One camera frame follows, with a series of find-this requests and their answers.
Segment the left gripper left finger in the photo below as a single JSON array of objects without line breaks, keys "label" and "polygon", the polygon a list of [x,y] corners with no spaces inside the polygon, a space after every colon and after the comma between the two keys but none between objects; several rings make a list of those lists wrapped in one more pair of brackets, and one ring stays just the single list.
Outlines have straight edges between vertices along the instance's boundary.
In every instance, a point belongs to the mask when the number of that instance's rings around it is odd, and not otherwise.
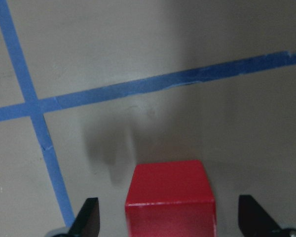
[{"label": "left gripper left finger", "polygon": [[70,237],[97,237],[100,232],[100,211],[97,197],[87,198],[68,231]]}]

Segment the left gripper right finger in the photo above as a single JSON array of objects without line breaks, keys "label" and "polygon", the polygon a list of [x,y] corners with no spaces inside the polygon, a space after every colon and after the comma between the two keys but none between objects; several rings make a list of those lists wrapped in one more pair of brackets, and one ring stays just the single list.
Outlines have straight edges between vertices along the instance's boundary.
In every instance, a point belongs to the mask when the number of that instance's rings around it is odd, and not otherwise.
[{"label": "left gripper right finger", "polygon": [[251,195],[239,196],[238,226],[244,237],[270,237],[282,231]]}]

